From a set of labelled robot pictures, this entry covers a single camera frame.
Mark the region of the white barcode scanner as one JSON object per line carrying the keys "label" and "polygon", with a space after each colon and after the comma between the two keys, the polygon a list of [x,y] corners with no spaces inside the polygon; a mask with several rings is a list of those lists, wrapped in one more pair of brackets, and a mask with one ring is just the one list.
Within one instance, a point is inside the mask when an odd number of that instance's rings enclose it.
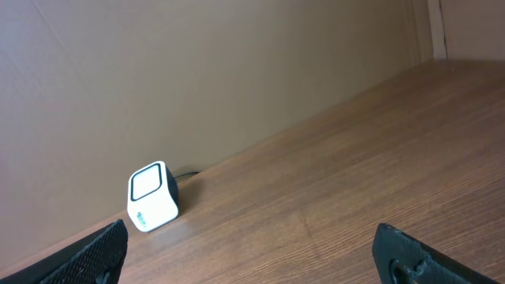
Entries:
{"label": "white barcode scanner", "polygon": [[178,217],[178,183],[165,162],[139,169],[128,186],[127,213],[139,231],[153,231]]}

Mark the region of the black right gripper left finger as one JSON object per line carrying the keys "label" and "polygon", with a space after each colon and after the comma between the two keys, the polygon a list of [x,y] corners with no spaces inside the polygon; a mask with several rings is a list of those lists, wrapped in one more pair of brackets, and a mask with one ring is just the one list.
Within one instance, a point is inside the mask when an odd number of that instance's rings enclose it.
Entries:
{"label": "black right gripper left finger", "polygon": [[125,223],[115,222],[1,279],[2,284],[118,284],[128,248]]}

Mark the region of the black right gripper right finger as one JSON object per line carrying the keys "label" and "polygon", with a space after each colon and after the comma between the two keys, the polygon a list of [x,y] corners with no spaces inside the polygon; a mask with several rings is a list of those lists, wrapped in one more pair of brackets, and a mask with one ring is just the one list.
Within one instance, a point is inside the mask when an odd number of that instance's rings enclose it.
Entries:
{"label": "black right gripper right finger", "polygon": [[498,284],[387,223],[376,228],[372,255],[382,283]]}

